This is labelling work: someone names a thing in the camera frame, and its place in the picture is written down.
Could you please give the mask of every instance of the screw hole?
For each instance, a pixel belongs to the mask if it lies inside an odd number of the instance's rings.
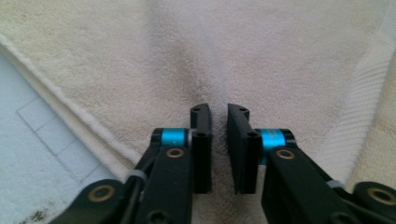
[[[206,137],[206,133],[198,133],[197,136],[198,137]]]
[[[379,203],[396,205],[396,196],[384,189],[369,188],[367,189],[367,193],[372,199],[378,201]]]
[[[148,214],[148,224],[168,224],[170,217],[164,211],[153,211]]]
[[[248,133],[247,136],[249,136],[249,137],[257,137],[259,135],[257,133]]]
[[[286,149],[280,149],[276,152],[276,155],[285,160],[292,160],[295,158],[294,153]]]
[[[355,219],[348,214],[336,212],[331,215],[331,223],[333,224],[353,224],[356,223]]]
[[[111,198],[115,191],[116,190],[111,185],[101,185],[91,190],[88,198],[94,203],[103,202]]]
[[[184,151],[180,148],[172,148],[166,152],[166,156],[169,158],[179,158],[184,155]]]

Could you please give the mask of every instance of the white tile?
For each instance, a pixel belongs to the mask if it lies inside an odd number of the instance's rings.
[[[77,139],[59,118],[53,119],[40,128],[37,134],[55,155]]]
[[[14,112],[0,119],[0,223],[48,223],[79,193],[81,185]]]
[[[77,181],[87,177],[100,163],[79,139],[63,150],[58,155],[58,159]]]
[[[37,97],[29,105],[24,106],[18,113],[35,131],[56,117],[55,112],[41,97]]]
[[[88,186],[93,182],[103,179],[117,179],[104,165],[99,165],[86,179],[82,181],[82,186]]]
[[[6,113],[14,113],[36,97],[33,88],[0,53],[0,118]]]

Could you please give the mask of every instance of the cyan band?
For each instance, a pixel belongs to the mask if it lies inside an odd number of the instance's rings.
[[[184,147],[185,142],[185,129],[183,128],[166,128],[163,129],[163,135],[161,140],[161,145],[165,146],[175,146]]]
[[[262,163],[261,165],[267,164],[268,152],[274,147],[283,147],[286,145],[285,135],[283,135],[280,129],[260,129],[262,133]]]

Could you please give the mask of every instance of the screw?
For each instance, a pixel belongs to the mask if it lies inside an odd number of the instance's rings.
[[[354,224],[358,223],[355,218],[350,217],[343,212],[335,212],[330,215],[330,223],[332,224]]]
[[[148,224],[171,224],[171,218],[162,210],[156,210],[148,213]]]

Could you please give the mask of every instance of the terry cloth towel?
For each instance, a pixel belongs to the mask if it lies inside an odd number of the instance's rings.
[[[333,178],[396,188],[393,0],[1,1],[3,52],[120,179],[157,127],[209,103],[213,192],[193,223],[265,223],[234,196],[227,103],[291,129]]]

